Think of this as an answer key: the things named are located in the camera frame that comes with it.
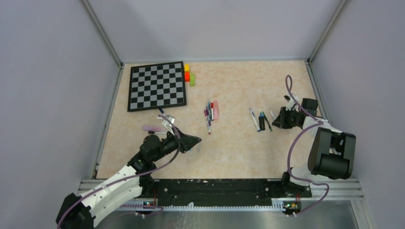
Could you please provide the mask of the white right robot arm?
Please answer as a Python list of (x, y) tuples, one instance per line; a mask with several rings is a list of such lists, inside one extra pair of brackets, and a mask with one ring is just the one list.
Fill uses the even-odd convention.
[(280, 191), (287, 197), (294, 196), (311, 181), (318, 182), (323, 176), (331, 180), (349, 179), (352, 175), (356, 136), (338, 130), (328, 120), (317, 115), (318, 101), (285, 96), (287, 106), (280, 108), (272, 125), (280, 129), (299, 127), (300, 135), (310, 134), (314, 141), (309, 152), (308, 162), (301, 167), (288, 167), (283, 173)]

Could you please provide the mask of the white pen blue cap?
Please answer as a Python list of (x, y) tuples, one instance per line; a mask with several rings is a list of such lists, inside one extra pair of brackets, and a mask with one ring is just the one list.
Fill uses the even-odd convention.
[(254, 114), (254, 112), (253, 112), (253, 110), (251, 108), (249, 108), (249, 113), (250, 113), (250, 115), (252, 117), (252, 120), (253, 120), (253, 123), (255, 125), (255, 128), (256, 128), (257, 132), (260, 132), (261, 131), (260, 126), (259, 126), (259, 124), (258, 124), (258, 122), (256, 120), (256, 116), (255, 116), (255, 114)]

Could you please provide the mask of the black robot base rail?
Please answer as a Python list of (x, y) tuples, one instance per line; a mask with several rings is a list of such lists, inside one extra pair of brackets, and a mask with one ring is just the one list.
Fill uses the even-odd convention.
[(140, 198), (163, 207), (253, 207), (270, 206), (274, 198), (310, 198), (309, 187), (287, 184), (282, 179), (160, 179)]

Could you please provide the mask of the black blue highlighter marker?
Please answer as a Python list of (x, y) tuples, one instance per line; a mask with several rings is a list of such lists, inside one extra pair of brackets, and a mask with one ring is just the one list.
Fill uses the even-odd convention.
[(265, 131), (265, 129), (266, 129), (265, 117), (264, 117), (262, 112), (260, 113), (258, 119), (259, 119), (259, 128), (260, 128), (260, 130)]

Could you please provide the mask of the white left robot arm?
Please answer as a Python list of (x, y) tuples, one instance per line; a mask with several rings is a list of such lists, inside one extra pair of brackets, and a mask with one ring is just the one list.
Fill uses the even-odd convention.
[(158, 171), (155, 162), (174, 152), (186, 153), (201, 142), (201, 138), (167, 132), (166, 138), (148, 135), (139, 152), (109, 179), (94, 188), (76, 195), (69, 194), (56, 218), (59, 229), (94, 229), (109, 214), (127, 201), (148, 197), (153, 192), (151, 174)]

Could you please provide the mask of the green transparent pen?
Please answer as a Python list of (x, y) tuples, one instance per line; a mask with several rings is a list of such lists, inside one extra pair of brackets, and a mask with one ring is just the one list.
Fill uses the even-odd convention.
[(262, 112), (262, 115), (263, 115), (263, 117), (264, 117), (264, 119), (265, 119), (265, 121), (266, 121), (266, 123), (268, 125), (269, 130), (273, 131), (273, 129), (271, 127), (271, 124), (270, 124), (269, 120), (267, 119), (267, 116), (266, 116), (265, 112)]

